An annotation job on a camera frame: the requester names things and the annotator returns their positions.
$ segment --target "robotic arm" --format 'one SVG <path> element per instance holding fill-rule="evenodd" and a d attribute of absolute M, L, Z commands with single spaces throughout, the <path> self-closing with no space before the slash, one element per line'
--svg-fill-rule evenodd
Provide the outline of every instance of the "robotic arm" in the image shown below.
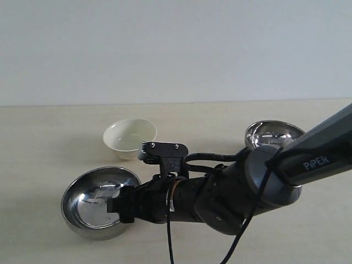
<path fill-rule="evenodd" d="M 156 224 L 200 222 L 238 235 L 254 204 L 254 216 L 290 205 L 303 184 L 352 169 L 352 104 L 284 148 L 189 155 L 182 144 L 145 142 L 139 159 L 159 165 L 160 174 L 136 188 L 124 186 L 108 200 L 108 212 L 118 212 L 122 223 L 134 218 Z M 215 168 L 188 164 L 196 160 L 232 163 Z M 189 171 L 205 176 L 189 178 Z"/>

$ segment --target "beige tabletop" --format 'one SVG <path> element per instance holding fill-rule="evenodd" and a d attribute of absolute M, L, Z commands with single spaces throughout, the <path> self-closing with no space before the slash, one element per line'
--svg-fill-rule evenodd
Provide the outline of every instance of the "beige tabletop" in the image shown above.
<path fill-rule="evenodd" d="M 121 236 L 89 241 L 61 215 L 66 187 L 81 174 L 122 166 L 142 182 L 158 167 L 119 161 L 102 142 L 111 123 L 147 118 L 157 140 L 190 152 L 231 154 L 251 123 L 278 119 L 305 131 L 351 99 L 81 107 L 0 108 L 0 263 L 169 263 L 166 225 L 137 221 Z M 219 263 L 233 237 L 201 223 L 172 223 L 176 263 Z M 293 205 L 255 217 L 229 263 L 351 263 L 352 172 L 304 186 Z"/>

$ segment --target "white ceramic bowl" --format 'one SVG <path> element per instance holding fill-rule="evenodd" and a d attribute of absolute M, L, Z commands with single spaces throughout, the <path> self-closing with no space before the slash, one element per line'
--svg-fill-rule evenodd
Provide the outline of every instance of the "white ceramic bowl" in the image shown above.
<path fill-rule="evenodd" d="M 146 119 L 128 118 L 110 125 L 104 132 L 103 141 L 119 158 L 133 160 L 143 141 L 153 141 L 157 128 Z"/>

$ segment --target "metal bowl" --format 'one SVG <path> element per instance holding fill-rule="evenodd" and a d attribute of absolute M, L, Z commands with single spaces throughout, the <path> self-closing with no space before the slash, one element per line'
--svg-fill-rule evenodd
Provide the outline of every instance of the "metal bowl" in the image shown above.
<path fill-rule="evenodd" d="M 107 199 L 117 197 L 124 185 L 139 186 L 140 179 L 121 167 L 103 167 L 78 177 L 65 191 L 61 212 L 68 227 L 84 238 L 107 240 L 122 234 L 132 224 L 107 213 Z"/>
<path fill-rule="evenodd" d="M 305 132 L 292 124 L 277 121 L 263 120 L 251 124 L 245 133 L 245 145 L 255 149 L 262 145 L 287 146 L 301 137 Z"/>

